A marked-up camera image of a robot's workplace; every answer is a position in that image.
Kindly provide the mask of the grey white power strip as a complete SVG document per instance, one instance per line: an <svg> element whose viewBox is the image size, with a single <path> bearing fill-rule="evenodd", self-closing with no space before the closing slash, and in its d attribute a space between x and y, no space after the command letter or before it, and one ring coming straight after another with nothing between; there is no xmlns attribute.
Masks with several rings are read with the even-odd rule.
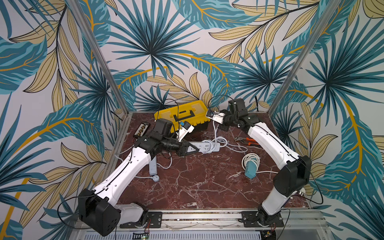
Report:
<svg viewBox="0 0 384 240"><path fill-rule="evenodd" d="M220 143L212 141L191 142L191 144L197 147L199 152L203 154L218 152L221 147Z"/></svg>

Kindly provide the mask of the teal power strip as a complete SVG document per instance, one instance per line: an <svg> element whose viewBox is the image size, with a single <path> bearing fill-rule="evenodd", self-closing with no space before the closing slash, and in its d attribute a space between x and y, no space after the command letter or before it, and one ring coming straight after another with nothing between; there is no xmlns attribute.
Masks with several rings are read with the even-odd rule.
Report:
<svg viewBox="0 0 384 240"><path fill-rule="evenodd" d="M249 179L255 178L259 169L258 161L254 159L245 160L244 165L245 165L245 176Z"/></svg>

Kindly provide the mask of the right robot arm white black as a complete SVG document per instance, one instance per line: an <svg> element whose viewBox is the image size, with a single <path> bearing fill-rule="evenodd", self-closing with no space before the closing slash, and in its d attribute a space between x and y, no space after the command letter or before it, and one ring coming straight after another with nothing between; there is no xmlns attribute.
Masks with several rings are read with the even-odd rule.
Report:
<svg viewBox="0 0 384 240"><path fill-rule="evenodd" d="M221 110L220 128L227 131L237 127L254 139L275 162L278 173L273 178L274 187L268 197L258 207L255 222L269 226L279 217L289 198L309 183L312 161L308 156L300 156L286 146L254 114L249 114L243 99L229 101L229 109Z"/></svg>

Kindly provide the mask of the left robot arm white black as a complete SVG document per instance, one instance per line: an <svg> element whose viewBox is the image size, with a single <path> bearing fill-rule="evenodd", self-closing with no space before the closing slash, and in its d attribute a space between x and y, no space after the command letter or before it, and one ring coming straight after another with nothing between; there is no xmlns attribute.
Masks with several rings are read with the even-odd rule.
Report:
<svg viewBox="0 0 384 240"><path fill-rule="evenodd" d="M154 128L139 137L131 152L122 163L92 190L83 190L78 196L79 219L91 229L105 237L118 225L121 210L115 206L135 176L148 165L157 154L174 151L180 157L188 156L189 148L193 153L199 149L184 140L186 134L192 133L194 126L182 122L176 137L171 130L174 124L166 119L158 119Z"/></svg>

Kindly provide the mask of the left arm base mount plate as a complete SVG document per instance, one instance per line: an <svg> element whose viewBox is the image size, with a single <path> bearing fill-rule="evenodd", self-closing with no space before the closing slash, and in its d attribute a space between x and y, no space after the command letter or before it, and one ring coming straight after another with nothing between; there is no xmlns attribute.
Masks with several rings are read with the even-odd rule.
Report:
<svg viewBox="0 0 384 240"><path fill-rule="evenodd" d="M160 229L162 225L162 212L144 212L137 222L128 222L120 224L121 229Z"/></svg>

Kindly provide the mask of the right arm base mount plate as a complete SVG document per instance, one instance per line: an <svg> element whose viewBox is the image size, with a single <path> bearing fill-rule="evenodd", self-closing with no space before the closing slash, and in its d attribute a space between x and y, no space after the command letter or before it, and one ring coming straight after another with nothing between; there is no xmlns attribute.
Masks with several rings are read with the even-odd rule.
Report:
<svg viewBox="0 0 384 240"><path fill-rule="evenodd" d="M238 219L238 221L243 223L245 228L274 228L284 226L281 213L270 216L264 212L243 211L241 212L241 218Z"/></svg>

